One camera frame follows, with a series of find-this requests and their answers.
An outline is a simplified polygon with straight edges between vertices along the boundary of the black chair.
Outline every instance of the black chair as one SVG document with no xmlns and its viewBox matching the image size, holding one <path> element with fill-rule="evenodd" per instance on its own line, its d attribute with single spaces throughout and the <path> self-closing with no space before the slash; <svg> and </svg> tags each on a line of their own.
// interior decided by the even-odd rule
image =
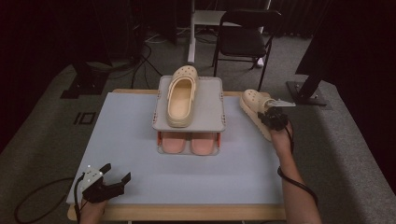
<svg viewBox="0 0 396 224">
<path fill-rule="evenodd" d="M 260 91 L 272 40 L 281 23 L 282 15 L 275 10 L 237 9 L 225 12 L 220 20 L 218 40 L 213 57 L 214 77 L 217 74 L 218 61 L 250 62 L 253 63 L 250 69 L 253 69 L 259 59 L 265 56 L 262 77 L 257 89 Z M 232 58 L 223 57 L 221 59 L 219 53 Z M 239 60 L 234 57 L 251 58 L 251 60 Z"/>
</svg>

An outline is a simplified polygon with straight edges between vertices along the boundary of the black cable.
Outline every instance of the black cable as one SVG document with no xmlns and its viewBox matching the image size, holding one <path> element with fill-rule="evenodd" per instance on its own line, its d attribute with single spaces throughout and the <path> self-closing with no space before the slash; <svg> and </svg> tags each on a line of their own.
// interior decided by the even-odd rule
<svg viewBox="0 0 396 224">
<path fill-rule="evenodd" d="M 213 35 L 213 36 L 216 38 L 216 40 L 209 40 L 209 39 L 206 39 L 206 38 L 202 38 L 202 37 L 200 37 L 199 35 Z M 198 34 L 198 32 L 197 32 L 197 33 L 195 34 L 195 39 L 196 39 L 198 42 L 205 43 L 205 44 L 216 44 L 216 43 L 217 43 L 217 38 L 218 38 L 218 34 L 217 34 L 216 32 L 209 31 L 209 30 L 207 30 L 207 29 L 206 29 L 206 32 L 205 32 L 205 33 L 199 33 L 199 34 Z"/>
<path fill-rule="evenodd" d="M 79 211 L 81 211 L 81 210 L 85 207 L 85 205 L 88 203 L 88 200 L 85 201 L 85 203 L 79 208 Z"/>
<path fill-rule="evenodd" d="M 128 63 L 124 63 L 116 67 L 100 68 L 100 67 L 95 67 L 93 65 L 89 65 L 89 67 L 93 72 L 113 73 L 113 72 L 129 71 L 134 68 L 135 64 L 136 64 L 135 59 L 131 58 L 129 59 Z"/>
<path fill-rule="evenodd" d="M 151 52 L 152 52 L 151 47 L 150 47 L 149 45 L 147 45 L 146 43 L 144 44 L 144 46 L 145 46 L 146 48 L 148 48 L 148 50 L 149 50 L 148 56 L 145 57 L 143 54 L 140 55 L 140 56 L 143 58 L 143 61 L 142 61 L 142 62 L 136 67 L 136 69 L 134 70 L 134 73 L 133 73 L 133 76 L 132 76 L 131 89 L 134 88 L 134 81 L 135 81 L 135 79 L 136 79 L 136 73 L 137 73 L 138 69 L 139 69 L 145 62 L 147 62 L 147 63 L 157 72 L 157 74 L 158 74 L 160 77 L 163 76 L 163 74 L 162 74 L 160 71 L 158 71 L 158 69 L 149 61 L 149 56 L 151 56 Z"/>
<path fill-rule="evenodd" d="M 84 178 L 84 175 L 85 175 L 85 173 L 82 173 L 82 176 L 80 176 L 78 179 L 77 179 L 77 181 L 76 181 L 76 184 L 75 184 L 75 187 L 74 187 L 74 199 L 75 199 L 75 212 L 76 212 L 76 217 L 77 217 L 77 223 L 79 224 L 79 222 L 80 222 L 80 218 L 81 218 L 81 213 L 80 213 L 80 208 L 79 208 L 79 206 L 78 206 L 78 197 L 77 197 L 77 188 L 78 188 L 78 184 L 79 184 L 79 182 L 81 182 L 82 181 L 82 179 Z"/>
<path fill-rule="evenodd" d="M 59 182 L 62 182 L 62 181 L 67 181 L 67 180 L 74 180 L 74 177 L 67 177 L 67 178 L 58 179 L 58 180 L 49 182 L 48 184 L 43 185 L 43 186 L 41 186 L 41 187 L 39 187 L 39 188 L 33 190 L 33 191 L 30 192 L 29 194 L 27 194 L 27 196 L 24 197 L 23 200 L 21 200 L 21 201 L 18 203 L 18 205 L 15 207 L 15 210 L 14 210 L 14 218 L 15 218 L 15 220 L 16 220 L 18 223 L 21 223 L 21 224 L 34 223 L 34 222 L 37 222 L 38 220 L 42 219 L 43 217 L 46 217 L 49 213 L 53 212 L 53 211 L 59 206 L 59 204 L 61 204 L 61 202 L 64 201 L 64 198 L 67 196 L 68 190 L 69 190 L 70 188 L 67 189 L 67 192 L 66 192 L 66 193 L 64 194 L 64 196 L 61 198 L 61 200 L 59 200 L 59 202 L 57 202 L 57 203 L 56 203 L 48 212 L 46 212 L 44 215 L 42 215 L 42 216 L 40 216 L 40 217 L 37 217 L 37 218 L 34 218 L 34 219 L 32 219 L 32 220 L 29 220 L 29 221 L 21 221 L 21 219 L 19 218 L 19 215 L 18 215 L 18 213 L 19 213 L 19 211 L 20 211 L 20 208 L 21 208 L 21 206 L 23 205 L 23 203 L 26 202 L 26 200 L 28 200 L 32 195 L 34 195 L 34 194 L 37 193 L 38 191 L 40 191 L 40 190 L 42 190 L 42 189 L 44 189 L 44 188 L 46 188 L 46 187 L 48 187 L 48 186 L 51 186 L 51 185 L 53 185 L 53 184 L 56 184 L 56 183 L 59 183 Z"/>
<path fill-rule="evenodd" d="M 307 187 L 306 185 L 304 185 L 304 184 L 302 184 L 300 182 L 297 182 L 297 181 L 295 181 L 293 179 L 290 179 L 287 176 L 285 176 L 285 174 L 283 174 L 283 172 L 282 172 L 282 169 L 280 169 L 280 166 L 279 166 L 279 168 L 277 168 L 277 174 L 280 175 L 280 177 L 282 177 L 283 179 L 285 179 L 289 183 L 291 183 L 292 185 L 294 185 L 294 186 L 296 186 L 296 187 L 298 187 L 300 189 L 303 189 L 306 192 L 308 192 L 314 198 L 315 204 L 318 206 L 318 196 L 312 189 L 310 189 L 309 187 Z"/>
<path fill-rule="evenodd" d="M 148 82 L 148 76 L 147 76 L 146 64 L 144 64 L 143 66 L 145 67 L 145 73 L 144 73 L 145 75 L 144 75 L 144 77 L 145 77 L 146 85 L 148 86 L 148 89 L 150 90 L 150 88 L 149 88 L 149 82 Z"/>
<path fill-rule="evenodd" d="M 131 74 L 130 71 L 134 69 L 134 66 L 135 66 L 137 63 L 139 63 L 139 60 L 138 60 L 138 59 L 136 59 L 136 58 L 130 59 L 130 66 L 129 66 L 128 68 L 125 68 L 125 69 L 123 69 L 123 70 L 122 70 L 122 69 L 117 70 L 117 71 L 126 71 L 125 74 L 120 75 L 120 76 L 118 76 L 118 77 L 109 77 L 108 80 L 115 80 L 115 79 L 119 79 L 119 78 L 128 76 L 129 74 Z"/>
<path fill-rule="evenodd" d="M 279 119 L 280 122 L 282 122 L 282 119 L 280 118 L 280 116 L 278 114 L 275 114 L 275 116 Z M 288 133 L 289 140 L 290 140 L 290 150 L 291 150 L 291 153 L 292 153 L 293 150 L 294 150 L 293 137 L 292 137 L 291 133 L 289 132 L 289 130 L 288 130 L 288 128 L 286 126 L 284 127 L 284 129 Z M 279 168 L 277 168 L 277 174 L 280 177 L 282 177 L 283 179 L 285 179 L 286 181 L 288 181 L 289 183 L 291 183 L 292 185 L 294 185 L 294 186 L 296 186 L 296 187 L 298 187 L 300 189 L 303 189 L 306 192 L 308 192 L 314 198 L 315 204 L 318 206 L 318 196 L 312 189 L 310 189 L 308 186 L 306 186 L 306 185 L 304 185 L 304 184 L 302 184 L 300 182 L 297 182 L 297 181 L 287 177 L 285 174 L 283 174 L 282 169 L 280 168 L 280 166 L 279 166 Z"/>
</svg>

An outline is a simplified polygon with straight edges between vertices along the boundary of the cable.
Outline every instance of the cable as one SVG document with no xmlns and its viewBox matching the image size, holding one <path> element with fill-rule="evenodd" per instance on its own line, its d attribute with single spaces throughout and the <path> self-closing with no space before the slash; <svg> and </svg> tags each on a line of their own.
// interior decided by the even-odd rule
<svg viewBox="0 0 396 224">
<path fill-rule="evenodd" d="M 117 67 L 110 67 L 110 68 L 99 68 L 92 65 L 89 65 L 92 71 L 94 72 L 102 72 L 102 73 L 112 73 L 112 72 L 119 72 L 119 71 L 128 71 L 134 67 L 134 60 L 130 60 L 128 63 L 119 65 Z"/>
<path fill-rule="evenodd" d="M 122 78 L 122 77 L 126 77 L 126 76 L 128 76 L 129 74 L 131 74 L 131 71 L 127 71 L 127 72 L 125 72 L 124 74 L 119 75 L 118 77 L 108 77 L 107 79 L 108 79 L 108 80 L 116 80 L 116 79 L 119 79 L 119 78 Z"/>
<path fill-rule="evenodd" d="M 81 213 L 80 213 L 81 209 L 80 209 L 79 206 L 78 206 L 77 188 L 78 188 L 79 182 L 81 182 L 82 179 L 84 178 L 84 175 L 85 175 L 85 173 L 82 173 L 82 176 L 80 176 L 80 177 L 77 179 L 76 184 L 75 184 L 75 187 L 74 187 L 75 212 L 76 212 L 76 217 L 77 217 L 77 223 L 78 223 L 78 224 L 79 224 L 80 219 L 81 219 Z"/>
<path fill-rule="evenodd" d="M 18 203 L 18 205 L 15 207 L 15 210 L 14 210 L 14 218 L 15 218 L 15 220 L 16 220 L 18 223 L 21 223 L 21 224 L 34 223 L 34 222 L 37 222 L 38 220 L 42 219 L 43 217 L 46 217 L 49 213 L 53 212 L 53 211 L 59 206 L 59 204 L 61 204 L 61 202 L 64 201 L 64 198 L 67 196 L 68 190 L 69 190 L 70 188 L 67 189 L 67 192 L 66 192 L 66 193 L 64 194 L 64 196 L 61 198 L 61 200 L 59 200 L 59 202 L 57 202 L 54 206 L 52 206 L 52 208 L 51 208 L 48 212 L 46 212 L 44 215 L 42 215 L 42 216 L 40 216 L 40 217 L 37 217 L 37 218 L 34 218 L 34 219 L 32 219 L 32 220 L 29 220 L 29 221 L 21 221 L 21 219 L 19 218 L 19 215 L 18 215 L 18 213 L 19 213 L 19 211 L 20 211 L 20 208 L 21 208 L 21 206 L 23 205 L 23 203 L 26 202 L 26 200 L 28 200 L 32 195 L 34 195 L 34 194 L 37 193 L 38 191 L 40 191 L 40 190 L 42 190 L 42 189 L 44 189 L 44 188 L 46 188 L 46 187 L 49 187 L 49 186 L 51 186 L 51 185 L 53 185 L 53 184 L 56 184 L 56 183 L 59 183 L 59 182 L 62 182 L 62 181 L 69 181 L 69 180 L 74 180 L 74 177 L 67 177 L 67 178 L 58 179 L 58 180 L 49 182 L 48 184 L 43 185 L 43 186 L 41 186 L 41 187 L 39 187 L 39 188 L 33 190 L 33 191 L 30 192 L 29 194 L 27 194 L 27 196 L 24 197 L 23 200 L 21 200 L 21 201 Z"/>
<path fill-rule="evenodd" d="M 271 221 L 262 221 L 260 224 L 272 223 L 272 222 L 276 222 L 276 223 L 278 223 L 278 222 L 284 222 L 284 223 L 286 223 L 286 221 L 284 221 L 284 220 L 271 220 Z"/>
<path fill-rule="evenodd" d="M 279 121 L 282 123 L 281 117 L 280 117 L 277 113 L 275 113 L 274 115 L 275 115 L 275 116 L 279 119 Z M 291 133 L 289 132 L 288 128 L 286 127 L 286 125 L 285 125 L 285 127 L 284 127 L 283 129 L 285 129 L 286 132 L 288 133 L 289 140 L 290 140 L 290 150 L 291 150 L 291 153 L 293 153 L 293 150 L 294 150 L 294 141 L 293 141 L 293 137 L 292 137 Z M 294 186 L 296 186 L 296 187 L 298 187 L 298 188 L 300 188 L 300 189 L 303 189 L 303 190 L 305 190 L 307 193 L 309 193 L 309 194 L 314 198 L 315 204 L 318 206 L 318 196 L 317 196 L 317 194 L 316 194 L 312 189 L 310 189 L 308 186 L 306 186 L 306 185 L 304 185 L 304 184 L 302 184 L 302 183 L 300 183 L 300 182 L 297 182 L 297 181 L 295 181 L 295 180 L 293 180 L 293 179 L 287 177 L 285 174 L 283 174 L 282 169 L 280 168 L 280 166 L 279 166 L 279 168 L 277 168 L 277 174 L 278 174 L 280 177 L 282 177 L 283 179 L 285 179 L 286 181 L 288 181 L 289 183 L 291 183 L 292 185 L 294 185 Z"/>
<path fill-rule="evenodd" d="M 88 203 L 88 200 L 87 201 L 85 201 L 85 203 L 79 208 L 79 211 L 81 211 L 84 207 L 85 207 L 85 205 Z"/>
<path fill-rule="evenodd" d="M 199 37 L 199 36 L 195 36 L 195 39 L 198 41 L 198 42 L 201 42 L 201 43 L 204 43 L 204 44 L 216 44 L 216 40 L 209 40 L 209 39 L 205 39 L 205 38 L 202 38 L 202 37 Z"/>
<path fill-rule="evenodd" d="M 148 48 L 148 50 L 149 50 L 148 56 L 145 57 L 143 54 L 140 55 L 144 60 L 143 60 L 143 61 L 136 67 L 136 69 L 134 70 L 134 74 L 133 74 L 133 77 L 132 77 L 131 89 L 134 88 L 134 81 L 135 81 L 135 79 L 136 79 L 137 70 L 138 70 L 145 62 L 148 62 L 148 64 L 157 72 L 157 74 L 158 74 L 160 77 L 163 77 L 163 74 L 162 74 L 160 71 L 158 71 L 158 69 L 149 61 L 149 56 L 151 55 L 151 52 L 152 52 L 151 47 L 150 47 L 149 45 L 147 45 L 147 44 L 145 44 L 144 46 L 145 46 L 146 48 Z M 147 77 L 146 77 L 146 66 L 145 66 L 145 80 L 146 80 L 146 84 L 148 85 L 148 88 L 149 88 L 149 84 L 148 84 Z"/>
<path fill-rule="evenodd" d="M 308 192 L 314 198 L 315 204 L 318 206 L 318 196 L 312 189 L 310 189 L 309 187 L 307 187 L 306 185 L 304 185 L 304 184 L 302 184 L 300 182 L 297 182 L 297 181 L 295 181 L 293 179 L 290 179 L 287 176 L 285 176 L 285 174 L 283 174 L 283 172 L 282 172 L 282 169 L 280 169 L 280 166 L 279 166 L 279 168 L 277 168 L 277 174 L 280 177 L 282 177 L 283 179 L 285 179 L 286 181 L 288 181 L 289 183 L 291 183 L 292 185 L 294 185 L 294 186 L 296 186 L 296 187 L 298 187 L 300 189 L 303 189 L 306 192 Z"/>
<path fill-rule="evenodd" d="M 152 37 L 149 37 L 148 39 L 145 40 L 145 43 L 151 43 L 151 44 L 161 44 L 164 43 L 166 41 L 168 41 L 167 39 L 161 40 L 161 41 L 150 41 L 151 39 L 157 37 L 157 36 L 161 36 L 161 35 L 153 35 Z"/>
</svg>

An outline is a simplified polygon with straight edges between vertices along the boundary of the clog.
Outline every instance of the clog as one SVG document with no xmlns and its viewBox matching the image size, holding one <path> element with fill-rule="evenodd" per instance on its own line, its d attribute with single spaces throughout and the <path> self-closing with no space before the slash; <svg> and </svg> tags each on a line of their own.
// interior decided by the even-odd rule
<svg viewBox="0 0 396 224">
<path fill-rule="evenodd" d="M 173 74 L 167 96 L 166 117 L 170 127 L 184 128 L 191 124 L 197 84 L 198 73 L 193 66 L 182 66 Z"/>
<path fill-rule="evenodd" d="M 192 133 L 191 152 L 198 156 L 207 156 L 213 153 L 215 146 L 214 133 Z"/>
<path fill-rule="evenodd" d="M 268 141 L 272 141 L 269 128 L 265 126 L 259 119 L 258 112 L 264 113 L 271 106 L 269 102 L 273 102 L 274 99 L 266 92 L 257 92 L 254 90 L 246 90 L 239 99 L 239 104 L 242 109 L 248 114 L 251 120 L 259 128 L 262 135 Z"/>
<path fill-rule="evenodd" d="M 177 154 L 182 152 L 186 146 L 186 136 L 186 133 L 163 132 L 163 152 L 169 154 Z"/>
</svg>

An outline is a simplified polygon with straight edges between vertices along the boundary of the shoe rack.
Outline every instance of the shoe rack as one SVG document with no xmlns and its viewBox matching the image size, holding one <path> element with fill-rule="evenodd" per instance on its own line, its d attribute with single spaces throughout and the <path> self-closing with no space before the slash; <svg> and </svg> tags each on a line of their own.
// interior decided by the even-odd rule
<svg viewBox="0 0 396 224">
<path fill-rule="evenodd" d="M 221 145 L 221 133 L 226 126 L 226 118 L 223 105 L 222 82 L 218 77 L 199 77 L 195 91 L 195 99 L 192 107 L 192 122 L 185 128 L 170 127 L 167 123 L 167 94 L 172 76 L 163 76 L 157 95 L 152 127 L 157 131 L 158 152 L 167 154 L 163 151 L 163 133 L 179 132 L 187 133 L 184 149 L 175 155 L 196 155 L 192 152 L 191 136 L 193 133 L 213 133 L 215 144 L 213 151 L 207 156 L 214 156 L 219 153 Z"/>
</svg>

